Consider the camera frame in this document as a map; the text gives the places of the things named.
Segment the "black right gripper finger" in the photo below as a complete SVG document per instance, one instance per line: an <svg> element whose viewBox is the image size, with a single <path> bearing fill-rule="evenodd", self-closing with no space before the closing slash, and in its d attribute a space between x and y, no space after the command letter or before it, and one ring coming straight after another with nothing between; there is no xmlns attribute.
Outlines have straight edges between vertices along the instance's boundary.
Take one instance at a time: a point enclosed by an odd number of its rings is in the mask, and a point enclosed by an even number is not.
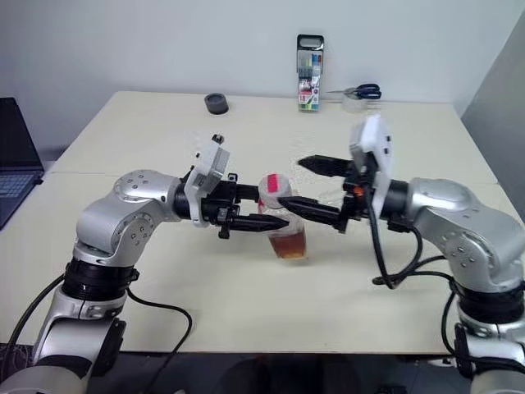
<svg viewBox="0 0 525 394"><path fill-rule="evenodd" d="M315 199L302 196L280 197L280 205L301 218L330 226L336 226L340 219L340 210L336 207L320 204Z"/></svg>
<svg viewBox="0 0 525 394"><path fill-rule="evenodd" d="M310 155L301 158L298 165L320 176L345 176L349 161L322 155Z"/></svg>

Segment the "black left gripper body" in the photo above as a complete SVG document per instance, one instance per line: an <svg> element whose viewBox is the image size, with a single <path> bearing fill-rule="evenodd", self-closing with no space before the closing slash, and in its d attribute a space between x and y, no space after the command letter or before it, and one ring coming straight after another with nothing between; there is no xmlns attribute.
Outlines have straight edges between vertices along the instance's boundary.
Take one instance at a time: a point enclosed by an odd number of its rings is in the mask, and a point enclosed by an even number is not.
<svg viewBox="0 0 525 394"><path fill-rule="evenodd" d="M219 227L220 239L229 239L234 218L240 212L237 198L236 173L229 173L225 181L219 181L215 189L201 200L201 213L206 223Z"/></svg>

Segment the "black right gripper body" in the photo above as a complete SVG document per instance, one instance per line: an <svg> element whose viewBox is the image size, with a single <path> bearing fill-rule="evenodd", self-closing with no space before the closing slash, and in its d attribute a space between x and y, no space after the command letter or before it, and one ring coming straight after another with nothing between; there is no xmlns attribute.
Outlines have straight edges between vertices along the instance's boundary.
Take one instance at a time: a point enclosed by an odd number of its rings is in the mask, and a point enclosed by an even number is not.
<svg viewBox="0 0 525 394"><path fill-rule="evenodd" d="M349 160L342 177L342 189L345 192L336 230L344 234L349 220L360 221L369 216L367 201L372 200L374 181L377 174L377 161L374 157L366 157L364 164Z"/></svg>

